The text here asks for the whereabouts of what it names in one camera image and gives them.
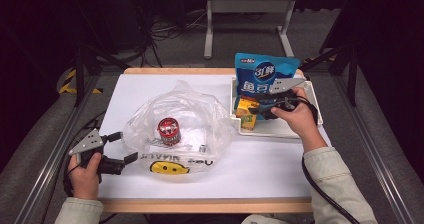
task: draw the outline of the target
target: blue package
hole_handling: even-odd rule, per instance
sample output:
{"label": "blue package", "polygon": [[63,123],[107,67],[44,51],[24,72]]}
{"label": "blue package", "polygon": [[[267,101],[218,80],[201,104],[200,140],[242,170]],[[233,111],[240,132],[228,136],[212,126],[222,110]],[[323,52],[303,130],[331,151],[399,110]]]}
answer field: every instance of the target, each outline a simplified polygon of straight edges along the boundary
{"label": "blue package", "polygon": [[275,78],[293,77],[299,65],[296,58],[237,53],[237,95],[254,98],[256,93],[268,93]]}

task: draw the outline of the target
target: gray carpet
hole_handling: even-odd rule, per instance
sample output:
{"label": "gray carpet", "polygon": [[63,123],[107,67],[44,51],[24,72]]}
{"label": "gray carpet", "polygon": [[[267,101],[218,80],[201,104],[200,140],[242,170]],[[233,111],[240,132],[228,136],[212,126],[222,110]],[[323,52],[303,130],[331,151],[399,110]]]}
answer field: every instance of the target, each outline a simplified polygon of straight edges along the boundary
{"label": "gray carpet", "polygon": [[[318,50],[328,33],[337,11],[295,12],[288,31],[288,37],[294,54],[303,60],[318,55]],[[175,67],[233,67],[236,52],[250,52],[268,55],[284,55],[275,26],[278,16],[264,15],[258,20],[243,16],[222,16],[214,19],[214,49],[211,60],[203,59],[205,29],[197,27],[187,30],[175,39],[158,41],[158,55],[164,66]],[[157,62],[149,50],[147,60],[150,65]],[[131,63],[140,65],[140,59]],[[312,79],[317,99],[324,119],[324,127],[345,162],[364,196],[373,207],[379,223],[399,223],[393,211],[380,179],[364,149],[360,131],[353,121],[349,106],[343,101],[335,77],[331,77],[323,64],[306,73]],[[113,93],[119,71],[105,68],[97,87],[103,88],[102,94],[91,94],[80,118],[79,127],[105,110]],[[424,188],[409,165],[388,126],[384,115],[361,73],[357,83],[357,111],[361,114],[379,154],[388,166],[402,201],[408,207],[416,223],[424,223]],[[61,94],[60,99],[34,125],[15,155],[0,176],[0,222],[13,223],[37,180],[41,168],[56,144],[68,117],[73,110],[75,94]],[[48,193],[54,185],[50,184],[43,195],[30,223],[40,223]],[[45,223],[53,223],[58,214],[65,194],[61,186],[61,177],[56,185]],[[298,215],[299,223],[309,223],[310,214]],[[119,214],[108,223],[145,223],[142,214]]]}

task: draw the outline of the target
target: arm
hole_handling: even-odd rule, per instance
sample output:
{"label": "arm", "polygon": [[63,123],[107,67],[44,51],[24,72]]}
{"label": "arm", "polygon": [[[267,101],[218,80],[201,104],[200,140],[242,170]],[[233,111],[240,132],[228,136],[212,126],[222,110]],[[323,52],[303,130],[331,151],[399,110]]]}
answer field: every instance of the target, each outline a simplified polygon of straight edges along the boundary
{"label": "arm", "polygon": [[[295,88],[298,96],[305,91]],[[361,223],[377,223],[373,211],[356,186],[353,177],[333,147],[328,147],[315,125],[309,108],[300,103],[292,112],[272,108],[274,115],[284,119],[302,140],[305,165],[312,179],[340,206]],[[312,208],[316,223],[348,223],[324,198],[312,189]]]}
{"label": "arm", "polygon": [[97,201],[99,192],[99,178],[97,167],[101,160],[101,154],[95,153],[87,168],[78,166],[76,156],[72,156],[68,170],[72,185],[74,187],[74,197],[68,197],[62,205],[62,209],[56,219],[56,224],[77,224],[77,223],[99,223],[100,214],[103,212],[103,204]]}

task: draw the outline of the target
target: small yellow package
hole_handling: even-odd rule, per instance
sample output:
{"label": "small yellow package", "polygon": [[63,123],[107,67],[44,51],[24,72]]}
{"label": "small yellow package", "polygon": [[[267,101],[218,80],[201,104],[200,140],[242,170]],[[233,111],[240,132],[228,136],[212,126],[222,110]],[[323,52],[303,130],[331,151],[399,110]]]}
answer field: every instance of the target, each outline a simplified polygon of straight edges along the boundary
{"label": "small yellow package", "polygon": [[241,128],[253,131],[256,122],[256,115],[251,114],[249,107],[259,107],[259,103],[253,100],[240,98],[236,117],[241,118]]}

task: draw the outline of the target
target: wooden table edge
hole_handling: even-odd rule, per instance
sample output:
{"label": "wooden table edge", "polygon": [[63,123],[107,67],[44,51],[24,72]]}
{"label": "wooden table edge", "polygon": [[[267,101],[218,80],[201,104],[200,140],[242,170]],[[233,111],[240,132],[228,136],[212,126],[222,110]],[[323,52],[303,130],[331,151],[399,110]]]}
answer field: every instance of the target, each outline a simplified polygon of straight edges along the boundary
{"label": "wooden table edge", "polygon": [[310,213],[311,198],[100,200],[109,213]]}
{"label": "wooden table edge", "polygon": [[124,74],[235,75],[234,68],[127,68]]}

